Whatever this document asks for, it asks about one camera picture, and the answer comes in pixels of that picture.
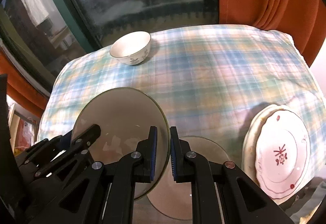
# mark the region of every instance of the orange curtain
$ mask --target orange curtain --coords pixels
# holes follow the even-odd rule
[[[321,0],[219,0],[219,23],[288,33],[311,66],[325,40],[326,7]]]
[[[48,99],[17,71],[0,48],[0,74],[7,74],[7,94],[26,110],[41,117]]]

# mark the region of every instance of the silver bolt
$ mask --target silver bolt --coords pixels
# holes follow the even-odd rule
[[[134,151],[134,152],[131,154],[131,156],[132,156],[134,159],[137,159],[137,158],[139,158],[139,157],[141,156],[141,153],[138,152],[138,151]]]
[[[100,163],[99,161],[96,161],[92,164],[92,168],[94,170],[100,169],[102,167],[102,163]]]
[[[194,151],[188,151],[186,153],[186,155],[187,155],[188,158],[194,158],[194,157],[197,156],[196,152],[194,152]]]
[[[235,164],[233,161],[227,161],[225,163],[226,168],[233,169],[235,167]]]

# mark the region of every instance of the tablecloth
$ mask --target tablecloth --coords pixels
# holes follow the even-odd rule
[[[98,94],[128,86],[154,98],[179,136],[215,141],[238,166],[255,114],[272,103],[287,105],[309,132],[305,181],[325,163],[323,95],[289,35],[245,25],[192,26],[153,33],[148,57],[136,66],[120,64],[109,51],[105,47],[63,68],[39,140],[70,131]]]

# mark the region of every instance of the wall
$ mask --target wall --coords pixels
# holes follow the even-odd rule
[[[326,96],[326,39],[315,61],[311,65],[310,69],[314,74],[325,97]]]

